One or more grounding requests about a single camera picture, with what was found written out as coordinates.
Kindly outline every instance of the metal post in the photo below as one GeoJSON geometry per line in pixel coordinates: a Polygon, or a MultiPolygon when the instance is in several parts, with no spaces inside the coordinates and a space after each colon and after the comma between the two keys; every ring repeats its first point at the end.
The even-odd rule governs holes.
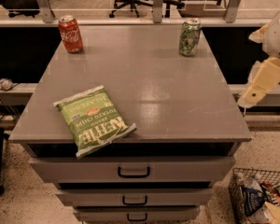
{"type": "Polygon", "coordinates": [[[224,17],[225,22],[235,22],[236,14],[239,9],[240,3],[241,0],[230,0],[224,17]]]}
{"type": "Polygon", "coordinates": [[[162,19],[162,0],[153,0],[152,20],[154,23],[161,23],[162,19]]]}
{"type": "Polygon", "coordinates": [[[54,14],[49,6],[49,0],[36,0],[39,6],[39,9],[43,12],[43,22],[51,23],[54,21],[54,14]]]}

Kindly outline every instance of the glass partition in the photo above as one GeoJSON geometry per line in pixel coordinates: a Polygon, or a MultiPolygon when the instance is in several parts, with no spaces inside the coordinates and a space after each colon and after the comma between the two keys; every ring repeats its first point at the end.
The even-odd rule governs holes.
{"type": "MultiPolygon", "coordinates": [[[[35,21],[44,20],[48,16],[47,6],[58,20],[63,15],[73,15],[78,20],[108,20],[112,23],[121,20],[152,21],[153,0],[38,0],[35,8],[8,8],[5,0],[0,2],[0,20],[35,21]]],[[[236,19],[271,19],[280,10],[280,0],[162,0],[162,16],[164,19],[176,20],[183,17],[221,18],[227,16],[228,9],[235,10],[236,19]]]]}

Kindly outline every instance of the gray tabletop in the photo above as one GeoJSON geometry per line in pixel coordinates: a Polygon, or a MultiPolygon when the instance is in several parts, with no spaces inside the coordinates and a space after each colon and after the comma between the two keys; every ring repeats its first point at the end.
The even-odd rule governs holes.
{"type": "Polygon", "coordinates": [[[80,26],[84,51],[60,44],[10,140],[73,143],[53,102],[104,85],[137,131],[118,142],[241,142],[250,132],[203,34],[178,53],[180,25],[80,26]]]}

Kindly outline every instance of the drawer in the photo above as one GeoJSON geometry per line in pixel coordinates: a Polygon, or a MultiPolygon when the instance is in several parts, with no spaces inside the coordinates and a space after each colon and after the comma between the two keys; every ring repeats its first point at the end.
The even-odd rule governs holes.
{"type": "Polygon", "coordinates": [[[72,189],[57,197],[65,206],[189,206],[205,205],[212,189],[72,189]]]}
{"type": "Polygon", "coordinates": [[[196,218],[199,207],[135,207],[135,208],[83,208],[75,209],[78,221],[190,220],[196,218]]]}
{"type": "Polygon", "coordinates": [[[44,182],[187,182],[220,181],[234,157],[87,157],[31,158],[44,182]]]}

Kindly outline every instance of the can lid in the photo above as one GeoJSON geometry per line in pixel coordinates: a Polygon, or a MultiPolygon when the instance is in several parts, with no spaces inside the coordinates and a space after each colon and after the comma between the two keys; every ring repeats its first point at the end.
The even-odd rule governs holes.
{"type": "Polygon", "coordinates": [[[200,24],[200,20],[196,19],[196,18],[188,19],[188,20],[186,20],[186,22],[189,25],[199,25],[200,24]]]}
{"type": "Polygon", "coordinates": [[[60,17],[59,21],[60,22],[69,22],[72,21],[74,19],[74,17],[72,15],[65,15],[60,17]]]}

